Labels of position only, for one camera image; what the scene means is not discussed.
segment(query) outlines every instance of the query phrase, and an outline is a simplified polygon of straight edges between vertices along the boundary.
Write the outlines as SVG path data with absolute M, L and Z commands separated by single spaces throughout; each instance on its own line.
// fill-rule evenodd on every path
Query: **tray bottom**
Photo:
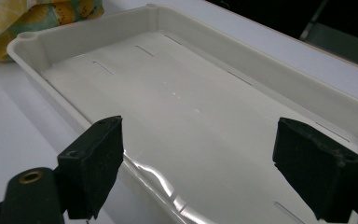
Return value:
M 272 161 L 279 117 L 315 123 L 163 32 L 54 64 L 42 77 L 90 122 L 121 115 L 127 154 L 182 215 L 316 222 Z

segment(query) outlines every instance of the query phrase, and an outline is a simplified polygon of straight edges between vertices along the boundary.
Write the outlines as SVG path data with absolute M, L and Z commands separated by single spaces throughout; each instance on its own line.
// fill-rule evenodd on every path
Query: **white plastic tray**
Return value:
M 7 50 L 79 133 L 123 117 L 119 178 L 160 223 L 317 223 L 273 164 L 279 117 L 358 153 L 358 100 L 174 8 L 23 33 Z

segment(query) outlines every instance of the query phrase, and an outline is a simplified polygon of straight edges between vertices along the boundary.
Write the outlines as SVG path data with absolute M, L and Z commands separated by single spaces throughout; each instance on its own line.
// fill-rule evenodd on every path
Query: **white table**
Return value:
M 358 98 L 358 66 L 202 0 L 106 0 L 105 14 L 150 2 L 177 7 Z M 34 167 L 56 167 L 57 153 L 76 138 L 76 132 L 30 85 L 19 66 L 0 63 L 0 202 L 12 176 Z

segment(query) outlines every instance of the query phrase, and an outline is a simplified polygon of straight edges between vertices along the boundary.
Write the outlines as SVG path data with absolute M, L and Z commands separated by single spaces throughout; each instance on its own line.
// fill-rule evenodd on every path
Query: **yellow patterned cloth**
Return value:
M 19 33 L 94 19 L 102 14 L 102 0 L 0 0 L 0 61 L 12 61 L 7 55 L 7 44 Z

